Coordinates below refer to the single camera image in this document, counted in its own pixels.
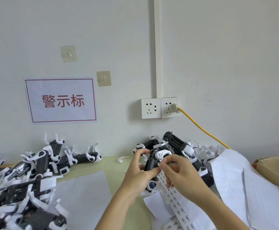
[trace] table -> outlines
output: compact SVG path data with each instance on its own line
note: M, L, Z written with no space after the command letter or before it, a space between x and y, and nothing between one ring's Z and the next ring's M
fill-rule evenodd
M122 163L118 163L118 158L119 157L117 156L103 157L100 162L74 165L71 167L70 173L64 175L64 178L58 179L58 182L104 170L111 193L114 195L121 185L132 160L132 158L125 158ZM149 213L150 211L146 207L143 197L138 197L128 210L126 221L124 223L124 230L151 230Z

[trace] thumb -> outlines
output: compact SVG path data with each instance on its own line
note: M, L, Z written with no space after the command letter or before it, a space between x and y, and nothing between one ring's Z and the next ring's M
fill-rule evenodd
M173 169L166 163L161 162L160 167L164 171L165 175L169 177L170 180L172 179L172 177L176 175L176 172L173 171Z
M146 173L149 176L149 179L156 177L160 172L161 172L161 168L160 167L156 167L152 170L146 171Z

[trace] hand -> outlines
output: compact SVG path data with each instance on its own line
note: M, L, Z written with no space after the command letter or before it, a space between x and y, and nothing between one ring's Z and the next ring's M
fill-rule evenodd
M154 168L149 171L143 171L145 165L139 165L139 158L142 154L149 154L150 150L143 148L136 151L129 165L124 180L119 188L119 192L128 196L130 200L134 200L147 187L149 181L156 177L161 168Z
M165 173L167 188L175 186L184 197L195 204L204 200L211 192L187 158L169 155L163 159L160 167Z

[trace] pile of devices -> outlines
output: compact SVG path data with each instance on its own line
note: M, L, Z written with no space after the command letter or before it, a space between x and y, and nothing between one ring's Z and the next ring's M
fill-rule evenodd
M138 143L133 149L133 153L142 148L151 150L148 157L145 154L141 157L142 163L146 164L145 171L158 167L164 157L177 154L190 160L208 187L214 184L212 170L209 170L207 162L222 152L220 146L201 147L199 142L197 143L197 147L194 147L190 141L182 141L172 134L172 132L168 131L164 134L163 138L151 136L145 143ZM146 189L152 191L156 186L157 182L155 177L148 183Z
M93 146L93 152L77 154L74 147L66 146L65 155L60 151L65 143L55 135L38 153L27 152L22 161L12 168L0 171L0 230L66 230L68 212L53 202L56 180L70 171L72 165L99 162L102 156ZM47 211L54 205L58 214Z

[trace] white wall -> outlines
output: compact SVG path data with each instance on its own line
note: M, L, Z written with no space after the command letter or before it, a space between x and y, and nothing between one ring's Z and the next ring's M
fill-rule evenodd
M163 95L249 160L279 154L279 0L160 5Z
M58 133L79 152L129 154L149 135L216 144L184 116L142 120L155 96L153 0L0 0L0 153ZM163 96L250 160L279 153L279 0L161 0ZM75 45L63 63L60 46ZM32 125L23 77L96 76L98 123Z

